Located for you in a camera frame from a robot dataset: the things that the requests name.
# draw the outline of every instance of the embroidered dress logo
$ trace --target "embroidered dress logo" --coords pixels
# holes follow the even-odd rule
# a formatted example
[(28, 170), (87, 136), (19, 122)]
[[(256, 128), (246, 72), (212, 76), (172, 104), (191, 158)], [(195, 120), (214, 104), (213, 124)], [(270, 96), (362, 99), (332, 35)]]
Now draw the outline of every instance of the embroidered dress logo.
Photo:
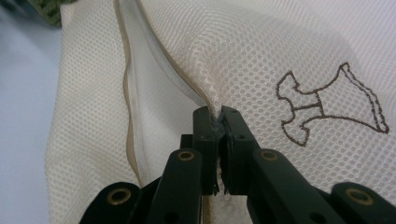
[(373, 91), (356, 79), (348, 63), (339, 66), (335, 78), (324, 87), (300, 91), (300, 83), (290, 71), (276, 84), (276, 96), (290, 104), (291, 118), (281, 121), (285, 135), (305, 147), (314, 119), (345, 119), (378, 133), (388, 133), (389, 126)]

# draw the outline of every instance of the zipper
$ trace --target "zipper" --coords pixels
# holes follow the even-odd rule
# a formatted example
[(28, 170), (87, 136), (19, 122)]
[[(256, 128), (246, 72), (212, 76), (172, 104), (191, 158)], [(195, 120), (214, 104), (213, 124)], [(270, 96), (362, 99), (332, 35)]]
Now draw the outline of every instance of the zipper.
[[(139, 11), (139, 13), (141, 13), (141, 18), (143, 23), (145, 23), (145, 25), (143, 26), (145, 32), (150, 33), (151, 35), (146, 35), (146, 37), (148, 36), (154, 36), (154, 39), (152, 39), (152, 41), (148, 41), (148, 44), (150, 45), (150, 47), (153, 47), (152, 45), (157, 45), (159, 47), (158, 50), (154, 50), (153, 54), (158, 56), (158, 51), (161, 51), (161, 54), (163, 54), (165, 56), (165, 60), (167, 63), (170, 63), (172, 65), (172, 68), (174, 69), (174, 71), (178, 74), (178, 77), (180, 77), (184, 84), (187, 84), (187, 86), (189, 87), (189, 89), (193, 90), (195, 92), (195, 94), (197, 94), (201, 100), (205, 101), (205, 104), (207, 105), (207, 107), (209, 108), (209, 112), (210, 114), (214, 114), (213, 108), (212, 108), (212, 104), (210, 103), (209, 99), (207, 98), (207, 96), (204, 94), (204, 92), (201, 90), (201, 88), (199, 88), (194, 82), (191, 81), (191, 79), (182, 71), (182, 69), (180, 68), (180, 66), (178, 66), (178, 64), (175, 62), (175, 60), (172, 58), (172, 56), (169, 54), (169, 52), (166, 50), (166, 48), (164, 47), (163, 43), (159, 40), (158, 36), (156, 36), (156, 34), (153, 32), (152, 27), (150, 26), (149, 22), (147, 21), (147, 16), (146, 16), (146, 12), (141, 4), (140, 0), (135, 0), (137, 3), (137, 9)], [(158, 57), (157, 59), (159, 61), (159, 63), (161, 63), (161, 61), (163, 60), (163, 57)], [(185, 92), (185, 87), (182, 87), (183, 84), (177, 84), (178, 88)]]
[[(129, 113), (129, 128), (128, 128), (128, 135), (127, 135), (127, 159), (130, 163), (132, 169), (134, 170), (137, 179), (139, 181), (139, 185), (146, 183), (147, 180), (145, 178), (147, 169), (146, 167), (142, 167), (139, 171), (138, 169), (138, 162), (135, 155), (134, 146), (139, 144), (138, 142), (134, 142), (134, 136), (138, 133), (134, 133), (134, 126), (138, 126), (137, 123), (134, 123), (133, 113), (131, 109), (131, 100), (129, 97), (129, 88), (128, 88), (128, 71), (133, 66), (132, 63), (132, 54), (130, 50), (130, 43), (129, 38), (125, 29), (125, 23), (122, 17), (122, 12), (120, 10), (120, 1), (121, 0), (113, 0), (115, 13), (117, 16), (119, 28), (120, 28), (120, 35), (122, 38), (122, 44), (124, 46), (124, 54), (125, 54), (125, 71), (124, 71), (124, 79), (123, 79), (123, 91), (125, 101), (128, 107)], [(165, 74), (168, 75), (169, 79), (180, 89), (183, 93), (189, 96), (196, 104), (198, 105), (207, 105), (209, 108), (209, 112), (213, 114), (212, 106), (206, 97), (206, 95), (202, 92), (202, 90), (194, 84), (191, 79), (184, 74), (184, 72), (179, 68), (179, 66), (175, 63), (172, 57), (169, 55), (167, 50), (164, 48), (162, 43), (158, 40), (158, 37), (152, 32), (149, 23), (146, 20), (145, 12), (141, 6), (139, 0), (133, 1), (134, 7), (136, 8), (139, 20), (141, 24), (141, 28), (145, 35), (146, 41), (148, 46), (151, 49), (151, 52), (156, 59), (157, 63), (160, 67), (165, 71)], [(202, 223), (203, 224), (210, 224), (210, 204), (209, 204), (209, 197), (203, 196), (202, 197)]]

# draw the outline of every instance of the brass screw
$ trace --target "brass screw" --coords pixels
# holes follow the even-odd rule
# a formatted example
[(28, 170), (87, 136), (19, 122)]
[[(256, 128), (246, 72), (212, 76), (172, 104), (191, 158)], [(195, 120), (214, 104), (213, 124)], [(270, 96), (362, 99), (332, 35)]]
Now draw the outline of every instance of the brass screw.
[(126, 188), (113, 189), (107, 194), (107, 202), (112, 205), (119, 205), (126, 203), (131, 196), (131, 191)]
[(346, 195), (355, 203), (359, 203), (362, 205), (372, 205), (374, 203), (373, 197), (361, 189), (347, 189)]
[(191, 161), (194, 159), (194, 154), (189, 151), (182, 151), (178, 153), (177, 157), (181, 161)]
[(262, 158), (267, 160), (267, 161), (276, 161), (278, 159), (278, 156), (271, 151), (262, 151), (261, 153)]

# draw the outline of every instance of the pinched fabric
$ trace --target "pinched fabric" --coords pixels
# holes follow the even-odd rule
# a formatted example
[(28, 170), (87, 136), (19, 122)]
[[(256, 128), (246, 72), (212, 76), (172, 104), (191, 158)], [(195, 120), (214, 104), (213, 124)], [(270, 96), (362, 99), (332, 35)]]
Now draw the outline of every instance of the pinched fabric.
[[(46, 158), (52, 223), (78, 223), (111, 183), (143, 187), (157, 178), (179, 136), (192, 131), (196, 96), (214, 118), (222, 105), (239, 110), (261, 147), (285, 154), (315, 187), (357, 182), (396, 204), (396, 26), (369, 10), (394, 21), (396, 4), (118, 3), (62, 8)], [(363, 23), (368, 17), (375, 25)], [(205, 223), (250, 222), (244, 197), (204, 201)]]

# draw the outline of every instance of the mesh laundry bag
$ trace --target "mesh laundry bag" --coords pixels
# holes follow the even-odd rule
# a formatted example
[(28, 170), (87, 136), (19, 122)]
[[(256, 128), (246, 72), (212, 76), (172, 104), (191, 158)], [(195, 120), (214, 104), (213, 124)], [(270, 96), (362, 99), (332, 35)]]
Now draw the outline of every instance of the mesh laundry bag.
[[(143, 187), (160, 176), (204, 104), (214, 117), (222, 105), (241, 111), (261, 147), (284, 153), (315, 187), (357, 182), (396, 204), (396, 29), (386, 23), (395, 4), (337, 4), (63, 6), (46, 163), (51, 222), (78, 222), (111, 183)], [(361, 22), (362, 13), (378, 25)], [(205, 223), (250, 222), (244, 197), (218, 195), (204, 206)]]

